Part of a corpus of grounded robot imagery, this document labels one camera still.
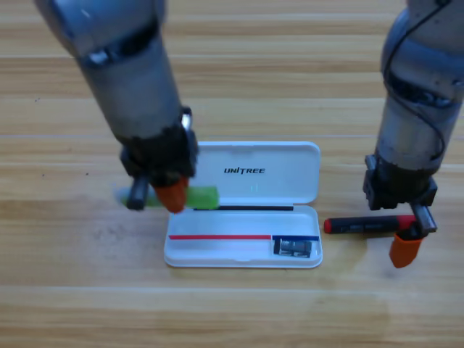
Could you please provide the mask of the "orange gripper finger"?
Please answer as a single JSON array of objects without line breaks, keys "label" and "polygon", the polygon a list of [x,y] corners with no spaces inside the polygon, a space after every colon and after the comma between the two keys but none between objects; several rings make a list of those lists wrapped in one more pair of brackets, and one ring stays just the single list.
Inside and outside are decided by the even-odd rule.
[{"label": "orange gripper finger", "polygon": [[176,183],[168,186],[155,186],[154,192],[162,206],[170,213],[179,213],[186,205],[186,192],[189,179],[181,177]]},{"label": "orange gripper finger", "polygon": [[404,268],[410,265],[418,255],[423,233],[417,222],[408,228],[397,231],[389,250],[390,260],[395,268]]}]

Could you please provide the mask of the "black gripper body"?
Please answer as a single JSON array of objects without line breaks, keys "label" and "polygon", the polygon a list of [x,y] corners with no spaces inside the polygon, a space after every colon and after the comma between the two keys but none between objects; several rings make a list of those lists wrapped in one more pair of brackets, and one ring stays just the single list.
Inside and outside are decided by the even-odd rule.
[{"label": "black gripper body", "polygon": [[410,205],[418,233],[434,233],[437,225],[429,210],[438,186],[427,170],[403,170],[375,154],[365,157],[363,191],[371,210],[394,209]]},{"label": "black gripper body", "polygon": [[120,160],[133,179],[126,207],[140,211],[148,206],[149,189],[168,186],[181,177],[193,178],[199,152],[196,135],[191,128],[192,111],[183,106],[179,118],[151,138],[119,138]]}]

